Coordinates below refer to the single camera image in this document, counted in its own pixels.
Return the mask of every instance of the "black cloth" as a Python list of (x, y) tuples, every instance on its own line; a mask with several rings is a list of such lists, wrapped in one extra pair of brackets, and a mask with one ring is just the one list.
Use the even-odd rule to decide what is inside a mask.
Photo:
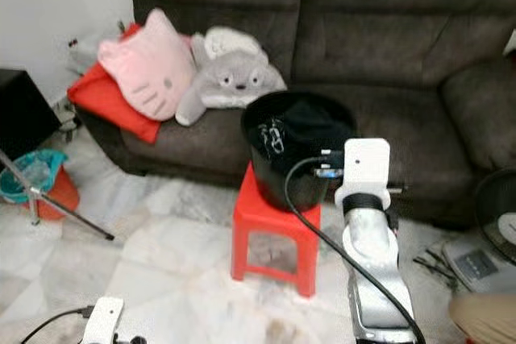
[(249, 131), (252, 145), (283, 175), (298, 161), (320, 155), (322, 149), (343, 150), (346, 140), (354, 136), (347, 123), (307, 101), (296, 102)]

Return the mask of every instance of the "tile floor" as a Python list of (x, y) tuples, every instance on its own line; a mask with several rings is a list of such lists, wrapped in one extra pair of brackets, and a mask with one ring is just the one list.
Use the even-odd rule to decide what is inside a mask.
[[(78, 211), (117, 238), (108, 242), (66, 218), (31, 226), (24, 209), (0, 205), (0, 343), (19, 342), (44, 318), (120, 296), (125, 309), (120, 339), (149, 343), (354, 342), (346, 299), (347, 273), (321, 245), (317, 293), (300, 297), (288, 284), (229, 275), (231, 211), (237, 191), (182, 179), (129, 176), (81, 129), (65, 167), (81, 194)], [(342, 216), (322, 208), (322, 227), (337, 237)], [(449, 290), (411, 263), (425, 247), (453, 234), (410, 221), (400, 225), (402, 274), (429, 343), (456, 343), (461, 333), (447, 318)], [(257, 263), (291, 266), (293, 248), (258, 236)], [(33, 343), (75, 343), (85, 321), (69, 316), (38, 333)]]

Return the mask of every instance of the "red stool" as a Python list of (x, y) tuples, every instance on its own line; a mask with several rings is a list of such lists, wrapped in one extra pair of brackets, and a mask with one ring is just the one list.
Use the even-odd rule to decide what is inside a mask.
[[(321, 207), (317, 205), (303, 213), (319, 228)], [(270, 267), (248, 265), (248, 240), (252, 231), (266, 231), (284, 235), (295, 241), (298, 253), (296, 274)], [(299, 221), (293, 213), (281, 211), (269, 205), (258, 192), (252, 166), (243, 178), (233, 214), (233, 252), (231, 276), (241, 281), (246, 271), (271, 276), (297, 285), (302, 296), (315, 293), (315, 266), (317, 262), (318, 236)]]

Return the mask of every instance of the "stool leg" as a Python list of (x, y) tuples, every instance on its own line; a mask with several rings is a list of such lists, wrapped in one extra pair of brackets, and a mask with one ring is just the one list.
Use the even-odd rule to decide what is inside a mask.
[(243, 280), (248, 265), (248, 239), (247, 228), (239, 227), (233, 223), (233, 247), (231, 252), (231, 277), (233, 280)]
[(318, 240), (303, 239), (298, 242), (298, 292), (304, 297), (315, 294)]

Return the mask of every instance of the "wire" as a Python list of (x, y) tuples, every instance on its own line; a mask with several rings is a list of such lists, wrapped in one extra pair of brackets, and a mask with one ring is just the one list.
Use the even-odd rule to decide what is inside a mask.
[(416, 337), (416, 343), (417, 344), (425, 344), (425, 338), (422, 335), (421, 330), (418, 327), (418, 324), (416, 321), (412, 318), (410, 313), (405, 309), (405, 307), (400, 303), (400, 301), (397, 300), (397, 298), (386, 288), (384, 287), (376, 278), (374, 278), (369, 272), (367, 272), (358, 262), (356, 262), (342, 247), (340, 247), (335, 241), (333, 241), (328, 235), (326, 235), (324, 232), (322, 232), (319, 228), (314, 226), (312, 223), (310, 223), (299, 210), (296, 208), (296, 206), (293, 204), (293, 202), (290, 200), (289, 197), (289, 182), (292, 178), (292, 175), (303, 165), (311, 164), (311, 163), (321, 163), (327, 161), (327, 158), (324, 156), (318, 156), (318, 157), (309, 157), (307, 159), (303, 159), (296, 163), (289, 171), (285, 178), (285, 183), (283, 184), (283, 195), (285, 196), (285, 200), (287, 204), (290, 207), (290, 210), (298, 217), (298, 219), (310, 230), (312, 230), (314, 233), (316, 233), (324, 242), (326, 242), (333, 250), (337, 252), (343, 259), (345, 259), (355, 270), (357, 270), (362, 276), (365, 277), (366, 280), (368, 280), (371, 284), (373, 284), (380, 292), (384, 294), (387, 299), (393, 303), (393, 305), (396, 307), (397, 310), (400, 311), (402, 316), (406, 319), (408, 322), (410, 328), (414, 332), (414, 335)]
[(30, 332), (22, 341), (21, 341), (21, 344), (26, 344), (26, 342), (28, 342), (32, 336), (34, 336), (35, 334), (37, 334), (38, 332), (40, 332), (45, 326), (47, 326), (48, 324), (50, 324), (52, 321), (55, 321), (57, 320), (58, 318), (61, 318), (63, 316), (68, 316), (69, 314), (81, 314), (84, 318), (89, 318), (89, 316), (91, 315), (91, 312), (93, 311), (93, 306), (92, 305), (89, 305), (85, 308), (79, 308), (79, 309), (72, 309), (72, 310), (67, 310), (66, 312), (63, 312), (63, 313), (59, 313), (57, 314), (56, 316), (54, 317), (50, 317), (48, 320), (46, 320), (45, 322), (43, 322), (41, 325), (39, 325), (36, 329), (34, 329), (32, 332)]

